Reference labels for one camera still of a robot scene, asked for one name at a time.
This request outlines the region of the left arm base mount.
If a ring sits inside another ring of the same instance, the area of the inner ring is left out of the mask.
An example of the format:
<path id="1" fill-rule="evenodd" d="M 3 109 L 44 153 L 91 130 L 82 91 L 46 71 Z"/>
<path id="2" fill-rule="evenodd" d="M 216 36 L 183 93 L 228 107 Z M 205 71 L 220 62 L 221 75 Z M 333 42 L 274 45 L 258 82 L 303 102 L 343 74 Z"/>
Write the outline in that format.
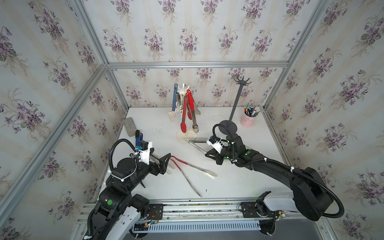
<path id="1" fill-rule="evenodd" d="M 164 204 L 150 204 L 147 214 L 129 230 L 130 235 L 135 240 L 144 238 L 149 233 L 150 227 L 163 219 L 163 212 Z"/>

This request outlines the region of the blue handled cream tongs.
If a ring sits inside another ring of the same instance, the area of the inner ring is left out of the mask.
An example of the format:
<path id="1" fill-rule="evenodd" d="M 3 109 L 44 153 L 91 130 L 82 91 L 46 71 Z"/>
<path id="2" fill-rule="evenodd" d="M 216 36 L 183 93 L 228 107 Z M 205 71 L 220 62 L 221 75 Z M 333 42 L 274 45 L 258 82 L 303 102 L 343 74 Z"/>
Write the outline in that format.
<path id="1" fill-rule="evenodd" d="M 175 113 L 176 113 L 176 107 L 177 107 L 177 95 L 178 95 L 178 84 L 174 84 L 174 90 L 173 90 L 173 97 L 172 97 L 172 109 L 168 113 L 169 119 L 171 122 L 174 121 Z"/>

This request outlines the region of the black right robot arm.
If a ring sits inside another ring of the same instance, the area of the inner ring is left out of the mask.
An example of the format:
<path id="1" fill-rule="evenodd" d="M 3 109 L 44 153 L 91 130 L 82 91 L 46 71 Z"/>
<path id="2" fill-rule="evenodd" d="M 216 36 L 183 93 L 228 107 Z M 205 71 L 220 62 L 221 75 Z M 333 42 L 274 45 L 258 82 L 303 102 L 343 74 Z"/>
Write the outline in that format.
<path id="1" fill-rule="evenodd" d="M 270 159 L 258 151 L 247 149 L 241 137 L 230 133 L 222 124 L 212 128 L 213 135 L 207 140 L 212 146 L 205 156 L 222 165 L 229 160 L 238 168 L 265 174 L 290 188 L 297 211 L 309 220 L 321 217 L 337 219 L 345 213 L 338 196 L 330 190 L 313 168 L 295 168 Z"/>

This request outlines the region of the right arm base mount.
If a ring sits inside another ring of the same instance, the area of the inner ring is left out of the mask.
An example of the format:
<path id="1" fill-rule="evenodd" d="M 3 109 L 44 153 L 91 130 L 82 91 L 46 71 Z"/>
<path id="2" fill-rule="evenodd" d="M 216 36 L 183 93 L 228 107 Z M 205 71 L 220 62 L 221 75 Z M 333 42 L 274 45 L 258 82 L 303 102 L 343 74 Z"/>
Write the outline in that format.
<path id="1" fill-rule="evenodd" d="M 272 236 L 276 230 L 276 223 L 282 211 L 271 211 L 262 202 L 242 202 L 238 206 L 238 210 L 243 214 L 244 218 L 262 218 L 259 220 L 259 232 L 264 236 Z"/>

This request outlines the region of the red steel tongs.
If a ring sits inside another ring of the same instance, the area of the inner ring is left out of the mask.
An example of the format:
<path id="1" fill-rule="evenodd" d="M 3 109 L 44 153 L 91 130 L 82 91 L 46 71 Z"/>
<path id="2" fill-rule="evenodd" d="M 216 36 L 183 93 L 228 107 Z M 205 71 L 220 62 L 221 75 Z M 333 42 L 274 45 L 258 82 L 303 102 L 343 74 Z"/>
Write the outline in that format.
<path id="1" fill-rule="evenodd" d="M 187 118 L 189 110 L 190 110 L 189 99 L 188 99 L 188 96 L 185 95 L 185 97 L 184 97 L 184 105 L 183 105 L 182 122 L 181 122 L 181 131 L 184 134 L 187 133 L 186 118 Z"/>

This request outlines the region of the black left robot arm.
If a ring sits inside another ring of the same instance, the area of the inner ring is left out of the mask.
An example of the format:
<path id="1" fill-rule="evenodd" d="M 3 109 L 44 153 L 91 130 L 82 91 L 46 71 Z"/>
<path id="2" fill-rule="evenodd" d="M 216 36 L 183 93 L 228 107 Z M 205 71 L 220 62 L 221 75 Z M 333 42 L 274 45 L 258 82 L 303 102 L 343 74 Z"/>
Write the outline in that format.
<path id="1" fill-rule="evenodd" d="M 133 158 L 123 158 L 116 166 L 113 164 L 113 154 L 120 143 L 126 143 L 133 150 Z M 112 235 L 112 230 L 118 228 L 118 220 L 128 217 L 133 221 L 133 216 L 126 213 L 127 209 L 134 209 L 139 218 L 148 214 L 150 201 L 132 191 L 152 174 L 165 174 L 171 154 L 161 157 L 159 163 L 150 161 L 154 148 L 149 142 L 140 141 L 143 150 L 138 150 L 129 140 L 119 139 L 111 147 L 109 153 L 110 176 L 106 180 L 106 188 L 100 193 L 94 209 L 87 219 L 87 231 L 84 240 L 106 240 Z"/>

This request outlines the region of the white utensil rack stand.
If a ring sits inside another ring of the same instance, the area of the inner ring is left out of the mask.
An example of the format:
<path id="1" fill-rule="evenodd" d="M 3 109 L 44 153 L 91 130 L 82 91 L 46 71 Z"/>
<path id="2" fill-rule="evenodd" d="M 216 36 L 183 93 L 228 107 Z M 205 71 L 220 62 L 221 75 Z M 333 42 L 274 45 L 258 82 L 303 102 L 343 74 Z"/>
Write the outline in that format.
<path id="1" fill-rule="evenodd" d="M 188 90 L 190 86 L 182 84 L 177 90 L 178 107 L 181 113 L 180 130 L 177 132 L 177 138 L 180 142 L 186 143 L 187 140 L 194 140 L 196 133 L 193 130 L 188 130 L 187 118 L 189 112 Z"/>

